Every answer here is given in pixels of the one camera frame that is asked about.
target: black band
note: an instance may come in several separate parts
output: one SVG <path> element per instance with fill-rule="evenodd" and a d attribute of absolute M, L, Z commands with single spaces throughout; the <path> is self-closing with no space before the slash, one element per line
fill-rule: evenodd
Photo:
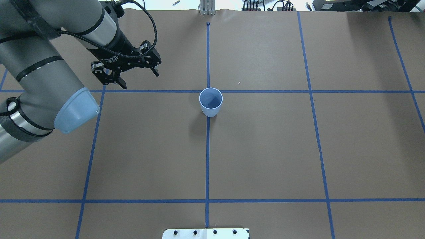
<path fill-rule="evenodd" d="M 38 68 L 40 68 L 40 67 L 42 67 L 46 64 L 49 64 L 51 62 L 57 61 L 57 60 L 63 60 L 63 58 L 61 56 L 54 56 L 54 57 L 49 57 L 49 58 L 46 58 L 44 60 L 41 60 L 41 61 L 27 67 L 25 70 L 21 71 L 21 73 L 19 73 L 16 76 L 16 80 L 18 82 L 20 82 L 22 80 L 22 78 L 24 78 L 26 75 L 33 72 L 34 70 L 36 70 L 36 69 L 38 69 Z"/>
<path fill-rule="evenodd" d="M 99 20 L 97 20 L 97 22 L 93 26 L 91 26 L 89 29 L 85 31 L 77 32 L 76 34 L 83 36 L 83 35 L 91 33 L 94 29 L 96 29 L 102 23 L 104 17 L 105 17 L 105 10 L 102 9 L 102 15 L 100 15 Z"/>
<path fill-rule="evenodd" d="M 0 125 L 2 128 L 10 134 L 10 136 L 14 137 L 17 140 L 32 143 L 41 140 L 42 138 L 50 135 L 53 131 L 50 131 L 48 134 L 44 135 L 36 135 L 26 131 L 23 128 L 20 128 L 13 122 L 10 116 L 1 116 L 0 117 Z"/>
<path fill-rule="evenodd" d="M 60 36 L 60 34 L 38 14 L 29 0 L 9 0 L 9 2 L 30 27 L 43 39 L 51 40 Z"/>
<path fill-rule="evenodd" d="M 41 130 L 45 130 L 45 131 L 54 130 L 54 128 L 45 128 L 45 127 L 42 127 L 42 126 L 40 126 L 40 125 L 32 122 L 32 120 L 30 120 L 28 118 L 28 116 L 26 116 L 26 114 L 22 111 L 22 108 L 21 107 L 19 107 L 18 112 L 22 116 L 22 118 L 25 119 L 25 121 L 27 121 L 30 125 L 36 127 L 37 129 L 41 129 Z"/>

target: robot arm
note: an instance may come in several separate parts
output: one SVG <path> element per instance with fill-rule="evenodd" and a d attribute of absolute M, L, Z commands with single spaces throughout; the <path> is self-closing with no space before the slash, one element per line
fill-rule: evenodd
<path fill-rule="evenodd" d="M 0 0 L 0 62 L 25 90 L 0 104 L 0 163 L 55 128 L 70 133 L 99 112 L 49 40 L 61 34 L 77 37 L 99 60 L 92 72 L 104 85 L 126 88 L 119 74 L 134 67 L 150 68 L 158 76 L 155 23 L 140 6 L 152 20 L 155 41 L 133 47 L 117 21 L 126 2 L 132 1 Z"/>

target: light blue plastic cover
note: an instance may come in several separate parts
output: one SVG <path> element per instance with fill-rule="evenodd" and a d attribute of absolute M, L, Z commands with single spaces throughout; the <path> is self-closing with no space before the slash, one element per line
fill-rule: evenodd
<path fill-rule="evenodd" d="M 54 127 L 64 134 L 69 134 L 100 111 L 99 105 L 84 87 L 75 92 L 62 106 L 54 120 Z"/>

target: light blue cup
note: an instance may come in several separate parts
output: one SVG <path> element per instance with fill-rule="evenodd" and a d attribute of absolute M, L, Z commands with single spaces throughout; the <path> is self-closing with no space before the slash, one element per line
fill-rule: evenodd
<path fill-rule="evenodd" d="M 206 88 L 199 94 L 201 110 L 208 117 L 216 116 L 220 111 L 222 103 L 223 94 L 216 88 Z"/>

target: cup rim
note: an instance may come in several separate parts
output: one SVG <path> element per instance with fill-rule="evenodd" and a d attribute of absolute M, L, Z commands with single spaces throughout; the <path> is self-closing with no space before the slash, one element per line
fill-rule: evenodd
<path fill-rule="evenodd" d="M 204 91 L 205 91 L 205 90 L 207 90 L 207 89 L 214 89 L 214 90 L 218 91 L 218 92 L 220 93 L 220 95 L 221 95 L 221 102 L 220 102 L 220 104 L 219 104 L 217 107 L 215 107 L 215 108 L 208 108 L 208 107 L 205 107 L 205 106 L 201 103 L 201 94 L 202 94 L 202 92 L 204 92 Z M 199 97 L 198 97 L 198 99 L 199 99 L 199 104 L 201 104 L 201 106 L 202 106 L 202 107 L 207 108 L 207 109 L 209 109 L 209 110 L 217 109 L 217 108 L 219 108 L 219 107 L 223 104 L 223 94 L 221 93 L 221 91 L 220 91 L 220 90 L 218 90 L 217 88 L 214 88 L 214 87 L 208 87 L 208 88 L 203 89 L 203 90 L 199 93 Z"/>

